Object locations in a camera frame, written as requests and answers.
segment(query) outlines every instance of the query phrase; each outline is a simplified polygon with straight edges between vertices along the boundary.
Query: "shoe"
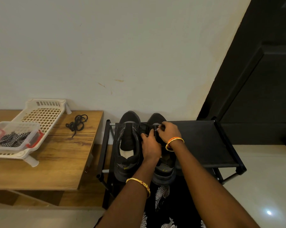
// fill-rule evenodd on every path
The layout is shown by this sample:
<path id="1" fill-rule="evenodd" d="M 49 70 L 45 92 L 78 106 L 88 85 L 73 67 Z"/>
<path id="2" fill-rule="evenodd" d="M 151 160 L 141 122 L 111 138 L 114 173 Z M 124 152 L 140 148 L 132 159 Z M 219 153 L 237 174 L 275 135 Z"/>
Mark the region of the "shoe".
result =
<path id="1" fill-rule="evenodd" d="M 160 138 L 157 127 L 161 125 L 166 119 L 159 113 L 154 113 L 147 121 L 145 133 L 149 134 L 152 128 L 155 129 L 155 138 L 161 144 L 162 155 L 155 168 L 152 182 L 156 185 L 170 185 L 176 178 L 175 162 L 176 155 L 174 152 L 165 149 L 166 143 Z"/>
<path id="2" fill-rule="evenodd" d="M 126 182 L 132 177 L 141 164 L 140 123 L 139 116 L 133 111 L 128 111 L 122 116 L 115 133 L 114 175 L 121 182 Z"/>

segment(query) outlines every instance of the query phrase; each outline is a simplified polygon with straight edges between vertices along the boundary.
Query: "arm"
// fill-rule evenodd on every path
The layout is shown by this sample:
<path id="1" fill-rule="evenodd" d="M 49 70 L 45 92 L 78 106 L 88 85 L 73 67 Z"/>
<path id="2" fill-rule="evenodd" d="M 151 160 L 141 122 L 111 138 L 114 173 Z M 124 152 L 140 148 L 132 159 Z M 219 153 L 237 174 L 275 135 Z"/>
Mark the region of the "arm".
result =
<path id="1" fill-rule="evenodd" d="M 165 131 L 158 129 L 164 142 L 181 137 L 178 127 L 163 122 Z M 189 152 L 182 140 L 170 143 L 184 174 L 194 204 L 207 227 L 259 227 L 237 200 Z"/>
<path id="2" fill-rule="evenodd" d="M 150 185 L 161 156 L 161 146 L 156 142 L 154 130 L 150 131 L 149 136 L 141 134 L 141 137 L 144 160 L 133 177 Z M 139 228 L 146 199 L 146 188 L 139 182 L 130 180 L 104 213 L 97 228 Z"/>

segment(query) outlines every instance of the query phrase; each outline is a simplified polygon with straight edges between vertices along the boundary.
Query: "bracelet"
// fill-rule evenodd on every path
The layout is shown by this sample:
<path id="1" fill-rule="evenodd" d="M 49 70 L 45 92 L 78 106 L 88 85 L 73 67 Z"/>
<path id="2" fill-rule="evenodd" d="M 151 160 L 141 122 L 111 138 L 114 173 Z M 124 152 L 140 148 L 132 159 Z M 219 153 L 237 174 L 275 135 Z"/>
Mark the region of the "bracelet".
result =
<path id="1" fill-rule="evenodd" d="M 173 152 L 173 150 L 168 149 L 168 146 L 169 146 L 169 144 L 170 144 L 172 141 L 178 140 L 178 139 L 182 140 L 183 143 L 184 143 L 184 140 L 183 140 L 182 138 L 180 138 L 180 137 L 173 137 L 173 138 L 171 138 L 171 139 L 168 140 L 168 142 L 167 142 L 167 144 L 166 144 L 166 146 L 165 146 L 165 149 L 168 150 L 168 151 Z"/>
<path id="2" fill-rule="evenodd" d="M 135 181 L 137 181 L 138 183 L 142 184 L 142 185 L 147 189 L 147 192 L 148 192 L 147 198 L 150 197 L 150 189 L 149 189 L 148 185 L 147 185 L 145 182 L 143 182 L 143 181 L 141 181 L 141 180 L 139 180 L 139 179 L 136 179 L 136 178 L 134 178 L 134 177 L 131 177 L 131 178 L 129 178 L 129 179 L 126 180 L 126 183 L 127 183 L 129 180 L 135 180 Z"/>

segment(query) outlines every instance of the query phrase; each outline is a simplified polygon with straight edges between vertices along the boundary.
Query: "floor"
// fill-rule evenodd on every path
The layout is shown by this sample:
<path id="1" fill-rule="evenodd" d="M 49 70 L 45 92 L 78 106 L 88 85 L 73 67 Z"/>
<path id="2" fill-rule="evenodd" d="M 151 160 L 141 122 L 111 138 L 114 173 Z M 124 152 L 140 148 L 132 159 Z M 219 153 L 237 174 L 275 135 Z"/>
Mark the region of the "floor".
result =
<path id="1" fill-rule="evenodd" d="M 286 228 L 286 147 L 234 147 L 248 171 L 225 188 L 261 227 Z M 234 169 L 220 171 L 227 177 Z M 102 214 L 101 210 L 0 209 L 0 227 L 91 228 Z"/>

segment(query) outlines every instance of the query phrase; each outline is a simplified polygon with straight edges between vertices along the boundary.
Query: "wooden tabletop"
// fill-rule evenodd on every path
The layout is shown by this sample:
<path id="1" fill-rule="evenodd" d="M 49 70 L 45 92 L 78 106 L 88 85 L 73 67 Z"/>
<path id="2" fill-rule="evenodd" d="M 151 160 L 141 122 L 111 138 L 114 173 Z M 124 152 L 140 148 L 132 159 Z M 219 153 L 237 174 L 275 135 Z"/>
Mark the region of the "wooden tabletop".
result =
<path id="1" fill-rule="evenodd" d="M 0 110 L 0 122 L 11 121 L 20 110 Z M 76 115 L 88 115 L 84 130 L 65 127 Z M 0 159 L 0 189 L 5 190 L 77 190 L 91 152 L 103 111 L 64 113 L 40 148 L 31 156 L 40 163 L 31 167 L 23 160 Z"/>

